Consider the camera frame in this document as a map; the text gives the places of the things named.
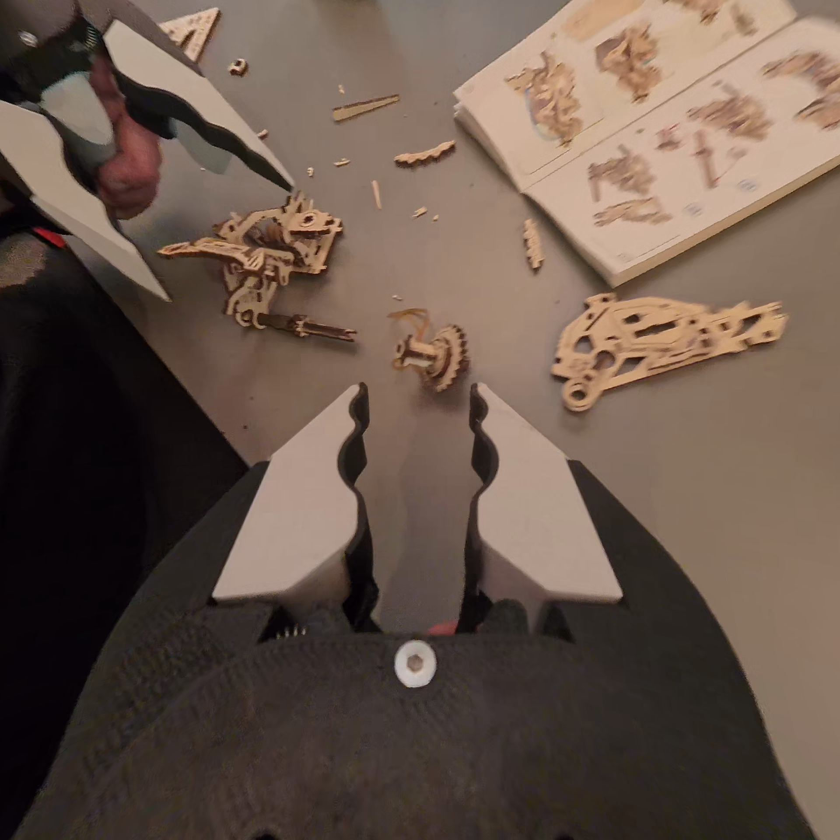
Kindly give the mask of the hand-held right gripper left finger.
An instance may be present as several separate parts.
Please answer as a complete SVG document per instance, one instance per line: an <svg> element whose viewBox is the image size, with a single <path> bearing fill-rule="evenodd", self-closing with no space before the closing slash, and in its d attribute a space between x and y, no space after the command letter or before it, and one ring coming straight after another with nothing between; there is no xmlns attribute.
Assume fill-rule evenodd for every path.
<svg viewBox="0 0 840 840"><path fill-rule="evenodd" d="M369 423L361 382L269 458L213 588L216 603L272 603L297 624L322 606L339 607L352 627L367 626L379 598L357 487Z"/></svg>

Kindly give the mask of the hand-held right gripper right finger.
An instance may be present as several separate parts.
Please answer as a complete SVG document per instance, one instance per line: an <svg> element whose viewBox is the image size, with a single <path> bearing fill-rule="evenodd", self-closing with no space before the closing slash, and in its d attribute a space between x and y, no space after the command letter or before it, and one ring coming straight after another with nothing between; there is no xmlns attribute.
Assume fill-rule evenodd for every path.
<svg viewBox="0 0 840 840"><path fill-rule="evenodd" d="M517 602L532 632L554 604L620 603L568 456L484 383L470 387L469 428L479 488L469 504L458 628L477 628L501 601Z"/></svg>

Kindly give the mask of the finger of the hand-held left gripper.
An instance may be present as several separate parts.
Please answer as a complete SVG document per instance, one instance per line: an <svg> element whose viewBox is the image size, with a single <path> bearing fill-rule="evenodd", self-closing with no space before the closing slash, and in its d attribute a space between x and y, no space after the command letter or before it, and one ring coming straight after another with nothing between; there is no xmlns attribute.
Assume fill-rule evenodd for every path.
<svg viewBox="0 0 840 840"><path fill-rule="evenodd" d="M59 133L44 115L1 103L1 150L37 209L141 288L171 301L137 248L112 223L98 196L71 173Z"/></svg>
<svg viewBox="0 0 840 840"><path fill-rule="evenodd" d="M178 140L204 170L224 174L232 159L291 193L295 183L214 84L178 51L164 49L114 18L103 34L123 96L143 125Z"/></svg>

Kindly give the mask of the wooden model frame assembly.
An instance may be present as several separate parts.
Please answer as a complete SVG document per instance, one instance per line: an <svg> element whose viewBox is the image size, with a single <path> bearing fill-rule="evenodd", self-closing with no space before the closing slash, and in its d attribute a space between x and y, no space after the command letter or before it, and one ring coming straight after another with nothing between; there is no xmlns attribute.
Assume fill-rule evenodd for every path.
<svg viewBox="0 0 840 840"><path fill-rule="evenodd" d="M328 268L335 240L343 233L339 217L316 208L303 192L283 206L229 218L213 234L160 248L165 259L215 259L227 291L224 313L244 329L274 312L274 300L293 275L315 277Z"/></svg>

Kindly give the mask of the dark wooden axle rod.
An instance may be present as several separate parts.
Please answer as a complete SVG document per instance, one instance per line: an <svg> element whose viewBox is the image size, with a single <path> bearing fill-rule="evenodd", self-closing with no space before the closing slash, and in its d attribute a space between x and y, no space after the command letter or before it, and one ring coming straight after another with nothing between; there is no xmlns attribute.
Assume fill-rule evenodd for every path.
<svg viewBox="0 0 840 840"><path fill-rule="evenodd" d="M358 333L354 329L335 327L311 321L302 314L271 313L260 316L256 323L259 329L273 329L292 334L300 339L320 338L346 343L356 341Z"/></svg>

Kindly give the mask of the small wooden gear assembly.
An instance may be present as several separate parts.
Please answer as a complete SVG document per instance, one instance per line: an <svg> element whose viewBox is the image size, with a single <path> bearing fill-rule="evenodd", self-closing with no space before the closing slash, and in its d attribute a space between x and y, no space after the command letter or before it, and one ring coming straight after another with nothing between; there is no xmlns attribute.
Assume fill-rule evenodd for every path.
<svg viewBox="0 0 840 840"><path fill-rule="evenodd" d="M395 345L391 360L395 371L414 371L425 386L442 393L469 369L467 334L459 325L450 323L433 331L432 319L425 308L392 311L387 318L394 322L409 321L415 328Z"/></svg>

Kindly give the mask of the wooden side panel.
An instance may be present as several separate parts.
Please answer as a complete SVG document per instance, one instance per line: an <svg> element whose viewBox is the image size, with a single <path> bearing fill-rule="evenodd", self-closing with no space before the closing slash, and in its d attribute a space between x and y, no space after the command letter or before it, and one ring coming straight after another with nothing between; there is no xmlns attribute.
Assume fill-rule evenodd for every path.
<svg viewBox="0 0 840 840"><path fill-rule="evenodd" d="M567 411L590 410L617 387L739 354L781 338L789 321L779 302L728 308L662 297L589 297L561 332L551 375Z"/></svg>

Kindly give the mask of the person's left hand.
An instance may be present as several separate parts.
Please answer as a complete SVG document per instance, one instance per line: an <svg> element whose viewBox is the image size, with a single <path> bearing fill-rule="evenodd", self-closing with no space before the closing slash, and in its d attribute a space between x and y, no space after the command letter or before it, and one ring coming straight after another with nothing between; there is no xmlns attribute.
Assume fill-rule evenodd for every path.
<svg viewBox="0 0 840 840"><path fill-rule="evenodd" d="M129 220L147 210L158 193L161 141L130 116L105 55L92 61L89 81L111 120L116 144L114 156L98 168L98 193L117 219Z"/></svg>

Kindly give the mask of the triangular wooden truss piece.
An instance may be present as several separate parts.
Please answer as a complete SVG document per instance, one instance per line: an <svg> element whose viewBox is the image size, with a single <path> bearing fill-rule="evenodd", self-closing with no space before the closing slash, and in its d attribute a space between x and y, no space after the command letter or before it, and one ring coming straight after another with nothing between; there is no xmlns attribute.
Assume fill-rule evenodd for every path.
<svg viewBox="0 0 840 840"><path fill-rule="evenodd" d="M198 63L221 16L218 7L210 7L159 23L159 27L189 60Z"/></svg>

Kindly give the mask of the thin wooden wedge strip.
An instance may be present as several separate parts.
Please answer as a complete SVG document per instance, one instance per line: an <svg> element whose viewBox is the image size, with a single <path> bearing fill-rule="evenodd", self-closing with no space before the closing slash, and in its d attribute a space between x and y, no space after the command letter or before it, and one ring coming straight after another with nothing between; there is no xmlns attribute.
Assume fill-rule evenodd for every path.
<svg viewBox="0 0 840 840"><path fill-rule="evenodd" d="M397 93L390 96L346 103L332 110L332 120L334 123L344 123L352 119L357 119L367 113L397 104L400 100L401 96Z"/></svg>

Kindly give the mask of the scattered wood chips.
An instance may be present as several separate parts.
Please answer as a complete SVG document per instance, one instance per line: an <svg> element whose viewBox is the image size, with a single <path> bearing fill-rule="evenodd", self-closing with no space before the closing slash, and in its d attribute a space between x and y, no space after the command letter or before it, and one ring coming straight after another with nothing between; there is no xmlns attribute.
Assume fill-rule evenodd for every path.
<svg viewBox="0 0 840 840"><path fill-rule="evenodd" d="M417 251L428 229L439 226L429 218L445 163L413 169L394 157L453 135L449 95L439 85L416 77L384 86L347 82L346 91L358 99L396 92L400 100L336 123L332 107L341 96L334 80L273 82L259 90L259 128L269 130L270 148L315 207L343 223L327 270L291 282L289 298L314 302L314 314L381 311L391 309L394 295L406 298L409 280L418 273Z"/></svg>

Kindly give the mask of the notched curved wooden trim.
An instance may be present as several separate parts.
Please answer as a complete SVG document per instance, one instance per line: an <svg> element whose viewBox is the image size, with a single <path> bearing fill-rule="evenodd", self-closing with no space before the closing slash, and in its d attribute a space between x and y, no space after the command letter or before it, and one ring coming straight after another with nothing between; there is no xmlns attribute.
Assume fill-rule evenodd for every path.
<svg viewBox="0 0 840 840"><path fill-rule="evenodd" d="M439 143L435 147L421 150L419 152L405 152L394 157L395 165L402 168L413 169L421 165L428 165L440 161L448 154L455 151L456 140L448 140Z"/></svg>

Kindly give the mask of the open instruction booklet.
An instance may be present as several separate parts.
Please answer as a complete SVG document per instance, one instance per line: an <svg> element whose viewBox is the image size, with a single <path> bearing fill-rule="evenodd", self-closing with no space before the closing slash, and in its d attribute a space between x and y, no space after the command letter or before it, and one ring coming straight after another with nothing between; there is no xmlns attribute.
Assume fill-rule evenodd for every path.
<svg viewBox="0 0 840 840"><path fill-rule="evenodd" d="M838 167L838 20L788 2L569 2L455 117L611 288Z"/></svg>

